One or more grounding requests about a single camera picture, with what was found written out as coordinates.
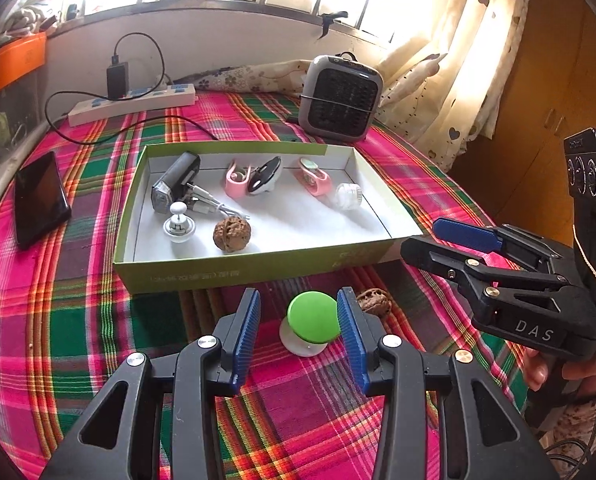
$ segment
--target pink clip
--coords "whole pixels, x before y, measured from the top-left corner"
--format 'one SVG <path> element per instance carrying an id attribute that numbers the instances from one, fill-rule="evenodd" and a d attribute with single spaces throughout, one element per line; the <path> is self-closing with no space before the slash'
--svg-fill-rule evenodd
<path id="1" fill-rule="evenodd" d="M 247 172 L 239 168 L 234 160 L 231 167 L 227 170 L 227 177 L 225 180 L 224 190 L 228 196 L 233 199 L 242 198 L 247 194 L 247 184 L 251 177 L 251 166 L 247 168 Z"/>
<path id="2" fill-rule="evenodd" d="M 312 160 L 301 158 L 300 169 L 302 170 L 300 181 L 313 196 L 324 195 L 333 189 L 329 174 L 322 171 Z"/>

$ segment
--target space heater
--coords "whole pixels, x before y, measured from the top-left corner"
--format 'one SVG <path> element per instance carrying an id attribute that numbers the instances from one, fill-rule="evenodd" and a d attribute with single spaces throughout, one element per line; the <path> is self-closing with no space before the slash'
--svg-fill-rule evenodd
<path id="1" fill-rule="evenodd" d="M 313 136 L 362 140 L 381 93 L 382 76 L 374 69 L 339 56 L 318 56 L 307 71 L 298 124 Z"/>

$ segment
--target white wall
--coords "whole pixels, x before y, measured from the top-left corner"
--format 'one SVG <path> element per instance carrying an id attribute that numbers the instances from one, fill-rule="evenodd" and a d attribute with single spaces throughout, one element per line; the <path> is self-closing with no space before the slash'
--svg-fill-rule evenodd
<path id="1" fill-rule="evenodd" d="M 353 52 L 358 61 L 376 63 L 381 46 L 331 30 L 318 40 L 321 27 L 267 14 L 218 9 L 162 10 L 121 16 L 73 28 L 47 42 L 46 65 L 40 74 L 40 104 L 59 90 L 107 94 L 106 69 L 116 41 L 127 32 L 146 32 L 165 56 L 174 79 L 224 66 L 312 59 L 319 54 Z M 155 84 L 160 63 L 147 38 L 130 37 L 118 49 L 129 61 L 131 88 Z M 67 112 L 82 96 L 57 96 L 52 117 Z"/>

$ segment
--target windowsill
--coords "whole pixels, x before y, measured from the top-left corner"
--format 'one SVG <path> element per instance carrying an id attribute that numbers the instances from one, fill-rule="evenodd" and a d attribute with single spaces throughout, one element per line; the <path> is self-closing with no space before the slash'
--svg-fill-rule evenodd
<path id="1" fill-rule="evenodd" d="M 160 12 L 163 10 L 237 10 L 239 12 L 257 12 L 258 14 L 267 14 L 268 16 L 277 16 L 289 20 L 296 20 L 299 22 L 312 23 L 314 25 L 322 25 L 322 18 L 303 10 L 288 9 L 286 7 L 277 7 L 267 4 L 259 4 L 254 2 L 241 2 L 236 0 L 159 0 L 158 2 L 144 2 L 140 4 L 133 4 L 126 7 L 117 7 L 115 9 L 101 10 L 95 14 L 87 14 L 84 17 L 75 18 L 68 22 L 62 23 L 57 32 L 51 36 L 55 37 L 64 34 L 77 27 L 90 25 L 91 23 L 111 20 L 113 18 L 120 18 L 122 16 L 131 16 L 133 14 L 143 14 L 146 12 Z M 353 36 L 367 43 L 372 43 L 384 48 L 389 48 L 390 44 L 386 41 L 380 40 L 368 32 L 358 30 L 356 28 L 345 25 L 344 23 L 335 22 L 331 25 L 330 30 Z"/>

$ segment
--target green ball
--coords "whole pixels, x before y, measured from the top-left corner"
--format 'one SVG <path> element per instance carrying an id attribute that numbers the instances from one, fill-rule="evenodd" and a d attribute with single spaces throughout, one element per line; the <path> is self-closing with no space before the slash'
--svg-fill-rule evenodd
<path id="1" fill-rule="evenodd" d="M 307 343 L 329 343 L 340 335 L 336 301 L 315 290 L 303 292 L 291 300 L 287 322 Z"/>

